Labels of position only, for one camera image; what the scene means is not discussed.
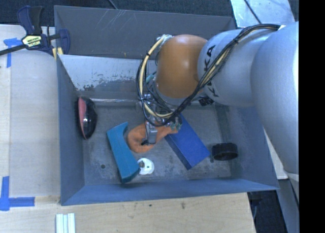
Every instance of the blue block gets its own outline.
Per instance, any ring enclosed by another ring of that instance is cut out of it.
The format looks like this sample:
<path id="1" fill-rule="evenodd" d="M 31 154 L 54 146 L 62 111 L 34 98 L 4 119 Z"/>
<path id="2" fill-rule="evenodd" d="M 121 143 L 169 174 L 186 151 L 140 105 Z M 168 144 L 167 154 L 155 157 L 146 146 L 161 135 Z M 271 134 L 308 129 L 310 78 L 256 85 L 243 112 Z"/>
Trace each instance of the blue block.
<path id="1" fill-rule="evenodd" d="M 137 161 L 124 140 L 123 134 L 126 129 L 127 122 L 107 131 L 122 183 L 131 181 L 140 171 Z"/>
<path id="2" fill-rule="evenodd" d="M 169 134 L 165 139 L 186 169 L 189 170 L 208 157 L 210 152 L 184 116 L 182 116 L 182 121 L 183 124 L 178 133 Z"/>

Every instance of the yellow clamp label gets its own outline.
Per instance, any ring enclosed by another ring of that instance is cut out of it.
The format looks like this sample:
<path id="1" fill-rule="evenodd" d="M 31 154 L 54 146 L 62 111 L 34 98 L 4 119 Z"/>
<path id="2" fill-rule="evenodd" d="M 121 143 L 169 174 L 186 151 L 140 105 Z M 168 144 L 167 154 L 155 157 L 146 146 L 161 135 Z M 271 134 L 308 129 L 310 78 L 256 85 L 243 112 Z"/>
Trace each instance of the yellow clamp label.
<path id="1" fill-rule="evenodd" d="M 26 36 L 22 42 L 23 44 L 28 45 L 28 47 L 33 47 L 41 44 L 41 39 L 42 37 L 40 36 Z"/>

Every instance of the gray bin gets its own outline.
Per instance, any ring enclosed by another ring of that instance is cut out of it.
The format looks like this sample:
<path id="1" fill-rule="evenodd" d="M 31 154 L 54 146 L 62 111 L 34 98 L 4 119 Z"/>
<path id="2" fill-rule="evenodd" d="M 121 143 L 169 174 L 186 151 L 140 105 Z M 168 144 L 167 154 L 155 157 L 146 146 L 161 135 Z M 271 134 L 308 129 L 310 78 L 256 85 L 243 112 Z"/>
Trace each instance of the gray bin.
<path id="1" fill-rule="evenodd" d="M 207 157 L 187 170 L 163 139 L 147 153 L 134 153 L 136 159 L 151 159 L 154 173 L 138 175 L 126 184 L 119 181 L 106 136 L 107 130 L 121 123 L 128 122 L 128 131 L 143 123 L 143 114 L 136 107 L 135 75 L 157 36 L 192 34 L 209 39 L 234 29 L 232 18 L 58 6 L 55 25 L 67 28 L 72 42 L 71 55 L 57 60 L 62 205 L 278 188 L 255 108 L 189 106 L 184 117 L 207 149 L 232 142 L 239 148 L 238 158 L 216 161 Z M 148 69 L 154 71 L 154 60 Z M 76 101 L 81 95 L 112 99 L 96 101 L 99 119 L 89 140 L 82 138 L 78 126 Z"/>

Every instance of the pink and black object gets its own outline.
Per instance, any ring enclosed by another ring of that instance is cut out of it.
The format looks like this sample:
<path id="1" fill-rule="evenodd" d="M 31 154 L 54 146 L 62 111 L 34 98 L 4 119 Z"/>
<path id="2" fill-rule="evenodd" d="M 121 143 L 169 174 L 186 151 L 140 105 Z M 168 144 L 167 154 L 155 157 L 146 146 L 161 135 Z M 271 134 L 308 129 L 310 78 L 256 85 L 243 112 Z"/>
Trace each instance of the pink and black object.
<path id="1" fill-rule="evenodd" d="M 79 97 L 78 115 L 82 135 L 87 140 L 94 133 L 97 124 L 95 103 L 87 97 Z"/>

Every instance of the black wheel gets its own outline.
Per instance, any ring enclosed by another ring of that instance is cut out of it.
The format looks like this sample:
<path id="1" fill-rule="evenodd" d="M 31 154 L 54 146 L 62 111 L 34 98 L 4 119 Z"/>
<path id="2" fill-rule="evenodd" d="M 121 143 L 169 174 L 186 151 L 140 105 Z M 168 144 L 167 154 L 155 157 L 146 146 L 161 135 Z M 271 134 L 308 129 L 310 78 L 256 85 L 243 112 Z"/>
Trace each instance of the black wheel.
<path id="1" fill-rule="evenodd" d="M 229 161 L 238 156 L 237 145 L 233 143 L 221 143 L 212 147 L 212 156 L 218 161 Z"/>

